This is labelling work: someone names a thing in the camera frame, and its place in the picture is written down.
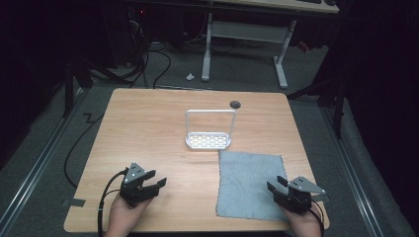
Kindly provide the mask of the grey tape strip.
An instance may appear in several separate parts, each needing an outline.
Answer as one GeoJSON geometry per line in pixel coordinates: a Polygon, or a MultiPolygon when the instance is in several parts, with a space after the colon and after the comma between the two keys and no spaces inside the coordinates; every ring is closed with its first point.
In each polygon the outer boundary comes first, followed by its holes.
{"type": "Polygon", "coordinates": [[[80,199],[80,198],[66,198],[63,202],[62,202],[62,206],[67,207],[67,206],[79,206],[79,207],[83,207],[85,204],[86,200],[85,199],[80,199]]]}

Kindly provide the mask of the white-framed wooden desk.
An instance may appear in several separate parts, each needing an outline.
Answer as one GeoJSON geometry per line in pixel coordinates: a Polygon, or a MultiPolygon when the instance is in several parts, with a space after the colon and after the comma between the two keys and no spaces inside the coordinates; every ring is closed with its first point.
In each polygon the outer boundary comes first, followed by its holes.
{"type": "Polygon", "coordinates": [[[298,18],[323,20],[334,18],[339,13],[335,0],[322,0],[321,4],[311,4],[295,0],[126,0],[149,7],[172,8],[185,11],[205,11],[207,16],[206,50],[204,54],[202,80],[210,79],[211,40],[213,38],[254,40],[274,42],[281,45],[279,53],[273,57],[279,86],[288,88],[283,60],[289,47],[298,18]],[[279,17],[286,20],[284,26],[250,23],[248,20],[215,20],[214,13],[255,15],[256,17],[279,17]]]}

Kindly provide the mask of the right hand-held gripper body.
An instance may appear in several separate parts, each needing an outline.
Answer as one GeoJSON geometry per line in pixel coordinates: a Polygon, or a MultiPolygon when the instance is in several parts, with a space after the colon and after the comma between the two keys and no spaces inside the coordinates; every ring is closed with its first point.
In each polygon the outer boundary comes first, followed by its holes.
{"type": "Polygon", "coordinates": [[[274,202],[290,212],[304,214],[311,209],[313,202],[329,201],[329,195],[324,189],[303,176],[288,182],[287,188],[278,190],[279,194],[274,197],[274,202]]]}

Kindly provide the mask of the white towel rack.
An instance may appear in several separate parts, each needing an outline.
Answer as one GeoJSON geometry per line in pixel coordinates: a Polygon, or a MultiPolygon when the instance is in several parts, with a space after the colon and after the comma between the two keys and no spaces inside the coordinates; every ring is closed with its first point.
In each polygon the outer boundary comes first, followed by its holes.
{"type": "Polygon", "coordinates": [[[193,150],[225,150],[232,141],[236,110],[187,110],[185,142],[193,150]]]}

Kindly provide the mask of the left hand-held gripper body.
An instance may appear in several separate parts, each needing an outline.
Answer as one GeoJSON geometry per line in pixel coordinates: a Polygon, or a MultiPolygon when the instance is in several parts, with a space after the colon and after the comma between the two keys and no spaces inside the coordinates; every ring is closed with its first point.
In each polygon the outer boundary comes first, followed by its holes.
{"type": "Polygon", "coordinates": [[[138,179],[146,172],[138,164],[132,162],[122,181],[120,196],[132,207],[136,207],[142,201],[158,196],[148,194],[145,190],[146,187],[138,184],[138,179]]]}

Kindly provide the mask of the black metal stand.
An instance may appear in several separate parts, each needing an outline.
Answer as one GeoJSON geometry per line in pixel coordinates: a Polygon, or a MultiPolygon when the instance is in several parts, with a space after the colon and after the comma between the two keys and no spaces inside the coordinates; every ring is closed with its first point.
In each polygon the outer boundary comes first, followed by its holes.
{"type": "Polygon", "coordinates": [[[69,116],[74,105],[74,81],[77,81],[82,89],[90,89],[93,86],[93,80],[88,69],[88,60],[83,57],[70,58],[65,67],[63,113],[65,118],[69,116]]]}
{"type": "Polygon", "coordinates": [[[325,79],[321,82],[314,82],[301,90],[287,95],[289,100],[295,100],[304,95],[318,94],[317,105],[321,108],[332,106],[334,114],[332,116],[332,128],[338,138],[342,137],[341,122],[344,115],[346,82],[337,77],[325,79]]]}

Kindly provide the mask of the black computer tower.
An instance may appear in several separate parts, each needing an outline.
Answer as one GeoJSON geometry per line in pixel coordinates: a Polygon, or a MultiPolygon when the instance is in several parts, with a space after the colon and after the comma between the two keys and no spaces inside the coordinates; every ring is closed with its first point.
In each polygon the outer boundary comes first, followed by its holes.
{"type": "Polygon", "coordinates": [[[133,47],[133,62],[137,64],[148,49],[150,16],[144,7],[128,6],[127,18],[133,47]]]}

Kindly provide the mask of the aluminium floor rail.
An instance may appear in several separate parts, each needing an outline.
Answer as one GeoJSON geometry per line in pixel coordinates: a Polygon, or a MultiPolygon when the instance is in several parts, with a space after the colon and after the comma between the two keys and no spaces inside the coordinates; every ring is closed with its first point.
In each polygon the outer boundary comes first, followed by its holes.
{"type": "Polygon", "coordinates": [[[36,188],[66,130],[74,111],[83,102],[88,89],[77,89],[73,106],[66,113],[65,93],[59,90],[31,125],[11,160],[0,171],[0,237],[6,237],[36,188]]]}
{"type": "Polygon", "coordinates": [[[323,119],[326,122],[328,130],[330,131],[334,143],[338,149],[339,158],[341,160],[343,170],[350,186],[351,192],[357,204],[358,210],[365,222],[370,237],[384,237],[382,229],[377,221],[377,217],[373,210],[372,204],[363,190],[362,183],[357,175],[357,172],[350,160],[349,154],[345,148],[343,140],[338,137],[333,126],[333,118],[330,111],[325,108],[319,109],[323,119]]]}

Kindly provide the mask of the grey cloth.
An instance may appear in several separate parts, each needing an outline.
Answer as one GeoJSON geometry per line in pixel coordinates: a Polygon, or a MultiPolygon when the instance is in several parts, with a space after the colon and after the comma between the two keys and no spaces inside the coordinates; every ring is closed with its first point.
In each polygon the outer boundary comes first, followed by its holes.
{"type": "Polygon", "coordinates": [[[287,176],[281,155],[220,151],[219,189],[216,215],[284,221],[287,218],[274,202],[267,183],[287,176]]]}

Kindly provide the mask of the person's right hand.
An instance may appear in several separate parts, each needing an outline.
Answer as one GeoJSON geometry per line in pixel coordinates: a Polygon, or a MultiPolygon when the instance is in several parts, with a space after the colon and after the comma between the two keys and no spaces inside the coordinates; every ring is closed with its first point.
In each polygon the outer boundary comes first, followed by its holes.
{"type": "Polygon", "coordinates": [[[324,230],[318,220],[320,213],[316,206],[313,205],[304,214],[290,212],[282,206],[280,209],[288,219],[295,237],[323,237],[324,230]]]}

